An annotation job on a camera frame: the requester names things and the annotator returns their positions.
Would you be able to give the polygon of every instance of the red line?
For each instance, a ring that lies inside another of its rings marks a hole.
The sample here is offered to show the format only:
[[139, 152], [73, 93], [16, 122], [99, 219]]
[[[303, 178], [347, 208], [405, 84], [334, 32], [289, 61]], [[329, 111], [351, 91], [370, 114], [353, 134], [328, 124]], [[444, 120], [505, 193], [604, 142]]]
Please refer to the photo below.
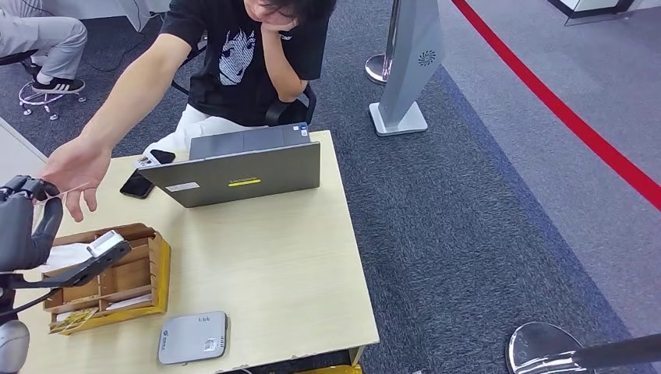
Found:
[[464, 17], [484, 40], [503, 59], [507, 66], [526, 86], [585, 143], [599, 158], [606, 162], [620, 177], [645, 197], [656, 209], [661, 210], [661, 186], [611, 146], [590, 125], [585, 123], [556, 94], [547, 87], [528, 66], [489, 28], [465, 0], [452, 0]]

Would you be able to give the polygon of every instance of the white pants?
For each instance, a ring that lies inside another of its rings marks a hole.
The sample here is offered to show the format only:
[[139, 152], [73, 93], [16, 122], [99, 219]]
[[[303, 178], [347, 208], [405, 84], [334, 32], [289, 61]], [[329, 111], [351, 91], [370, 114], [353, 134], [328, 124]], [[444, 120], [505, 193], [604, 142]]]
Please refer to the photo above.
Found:
[[241, 126], [225, 118], [205, 115], [190, 105], [186, 105], [186, 109], [182, 113], [182, 118], [177, 124], [177, 129], [156, 143], [150, 144], [144, 153], [148, 153], [151, 150], [165, 150], [175, 153], [188, 151], [190, 150], [190, 141], [192, 138], [262, 129], [264, 127], [266, 126]]

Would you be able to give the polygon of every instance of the white sticker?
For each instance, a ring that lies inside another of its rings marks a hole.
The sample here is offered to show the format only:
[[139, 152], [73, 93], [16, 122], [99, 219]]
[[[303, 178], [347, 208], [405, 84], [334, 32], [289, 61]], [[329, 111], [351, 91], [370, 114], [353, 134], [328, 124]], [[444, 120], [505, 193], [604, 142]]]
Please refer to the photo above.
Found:
[[204, 351], [213, 352], [216, 350], [217, 346], [218, 346], [218, 339], [210, 337], [209, 339], [207, 339], [207, 341], [204, 342]]
[[144, 168], [144, 167], [146, 167], [146, 166], [156, 166], [156, 165], [160, 165], [161, 163], [158, 162], [158, 160], [156, 159], [156, 157], [154, 157], [153, 154], [151, 154], [151, 153], [147, 153], [147, 154], [143, 154], [142, 157], [139, 158], [139, 159], [138, 159], [136, 162], [134, 162], [133, 164], [136, 166], [136, 168], [139, 169], [139, 168]]
[[198, 189], [200, 185], [195, 182], [182, 183], [181, 185], [170, 185], [165, 187], [170, 192], [186, 191], [187, 189]]

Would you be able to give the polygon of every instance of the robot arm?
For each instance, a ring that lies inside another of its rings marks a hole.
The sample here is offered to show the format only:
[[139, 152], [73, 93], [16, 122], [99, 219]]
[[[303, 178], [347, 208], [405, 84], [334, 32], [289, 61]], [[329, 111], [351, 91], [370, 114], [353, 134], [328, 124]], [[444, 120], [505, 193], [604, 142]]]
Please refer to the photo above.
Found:
[[[34, 233], [33, 201], [58, 194], [54, 185], [27, 176], [17, 176], [0, 187], [0, 374], [18, 372], [27, 358], [30, 333], [18, 320], [19, 312], [42, 302], [62, 287], [85, 285], [131, 249], [121, 235], [111, 231], [89, 244], [87, 249], [92, 254], [89, 260], [57, 276], [28, 282], [22, 274], [14, 273], [34, 269], [48, 260], [62, 222], [62, 201], [55, 197], [46, 202], [44, 216]], [[20, 288], [50, 288], [51, 291], [14, 308], [16, 289]]]
[[[17, 176], [0, 188], [0, 272], [33, 269], [45, 263], [62, 221], [62, 201], [46, 202], [44, 219], [32, 233], [33, 199], [57, 196], [50, 183]], [[7, 280], [9, 274], [0, 277]], [[0, 288], [0, 372], [18, 372], [27, 358], [30, 333], [12, 312], [14, 289]]]

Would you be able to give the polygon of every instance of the chrome base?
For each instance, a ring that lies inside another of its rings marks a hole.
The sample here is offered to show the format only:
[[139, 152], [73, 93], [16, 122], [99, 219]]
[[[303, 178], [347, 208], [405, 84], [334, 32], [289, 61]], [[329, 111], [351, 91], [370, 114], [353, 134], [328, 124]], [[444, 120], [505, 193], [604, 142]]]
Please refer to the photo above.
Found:
[[376, 55], [368, 58], [365, 62], [365, 72], [367, 72], [367, 77], [374, 83], [377, 84], [386, 84], [388, 82], [387, 77], [384, 76], [384, 62], [386, 55]]
[[549, 323], [531, 322], [516, 329], [507, 346], [505, 361], [511, 374], [549, 374], [560, 372], [586, 372], [593, 370], [578, 369], [570, 362], [545, 358], [582, 348], [567, 331]]
[[[75, 93], [75, 95], [78, 97], [79, 103], [84, 103], [87, 101], [85, 97], [80, 96], [80, 93]], [[19, 91], [19, 106], [23, 109], [23, 115], [32, 114], [32, 109], [26, 108], [26, 105], [43, 107], [46, 113], [50, 114], [48, 119], [55, 121], [59, 118], [59, 115], [57, 113], [51, 112], [51, 108], [48, 105], [52, 102], [60, 100], [64, 96], [66, 95], [54, 93], [35, 93], [32, 91], [32, 82], [29, 82], [21, 87]]]
[[404, 118], [396, 126], [386, 127], [384, 119], [379, 111], [379, 103], [369, 105], [369, 116], [372, 117], [374, 128], [378, 136], [391, 136], [407, 134], [410, 132], [426, 131], [429, 127], [427, 121], [422, 116], [418, 103], [413, 101], [413, 105], [408, 109]]

